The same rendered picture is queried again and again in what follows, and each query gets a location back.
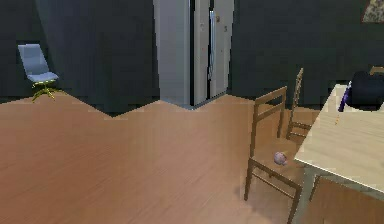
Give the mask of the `brown wooden slat-back chair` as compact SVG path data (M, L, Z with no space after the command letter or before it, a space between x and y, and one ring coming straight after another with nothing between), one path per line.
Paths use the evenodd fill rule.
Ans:
M292 200L287 224L294 224L304 170L293 159L299 144L282 136L286 91L283 86L255 99L244 200L248 200L252 179L257 178ZM286 155L285 166L274 162L276 152Z
M303 74L304 69L301 68L296 76L291 112L286 132L286 138L295 143L302 143L304 141L318 115L316 110L299 106Z

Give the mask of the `pale blue swivel chair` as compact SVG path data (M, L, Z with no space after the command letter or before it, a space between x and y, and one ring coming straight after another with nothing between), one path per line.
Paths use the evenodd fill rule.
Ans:
M54 93L60 89L50 87L56 82L59 76L50 71L41 46L39 44L20 44L17 46L26 78L32 83L32 87L38 87L34 93L32 102L42 96L55 99Z

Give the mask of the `grey double-door fridge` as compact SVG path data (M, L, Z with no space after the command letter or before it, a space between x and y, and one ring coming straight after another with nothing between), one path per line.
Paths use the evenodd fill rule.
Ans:
M234 0L153 0L160 99L194 110L225 94ZM208 80L209 12L215 12L215 62Z

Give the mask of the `small pink round object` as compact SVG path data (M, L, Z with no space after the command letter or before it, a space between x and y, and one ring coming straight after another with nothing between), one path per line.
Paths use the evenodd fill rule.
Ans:
M277 165L285 166L287 164L287 157L283 152L276 152L274 154L274 162Z

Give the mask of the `purple stick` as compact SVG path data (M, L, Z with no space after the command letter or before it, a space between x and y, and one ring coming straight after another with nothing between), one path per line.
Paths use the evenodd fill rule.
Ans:
M351 85L352 85L352 81L349 81L345 91L344 91L344 94L343 94L343 97L341 99L341 102L340 102L340 105L339 105L339 108L338 108L338 112L343 112L344 111L344 108L345 108L345 105L346 105L346 101L348 99L348 96L349 96L349 92L350 92L350 89L351 89Z

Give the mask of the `pale wooden dining table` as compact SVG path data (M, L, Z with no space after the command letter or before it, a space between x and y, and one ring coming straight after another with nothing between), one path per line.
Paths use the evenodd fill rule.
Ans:
M304 176L292 224L301 224L317 177L384 201L384 109L340 112L345 90L334 86L294 157Z

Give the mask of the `black bag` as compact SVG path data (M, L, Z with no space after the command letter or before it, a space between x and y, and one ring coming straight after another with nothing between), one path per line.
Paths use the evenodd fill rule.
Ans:
M384 75L358 71L351 80L346 101L348 106L364 111L377 111L384 103Z

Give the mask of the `framed wall picture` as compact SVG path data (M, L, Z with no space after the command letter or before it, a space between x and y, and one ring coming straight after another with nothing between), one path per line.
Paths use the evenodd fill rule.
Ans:
M384 23L384 0L369 0L362 21L364 23Z

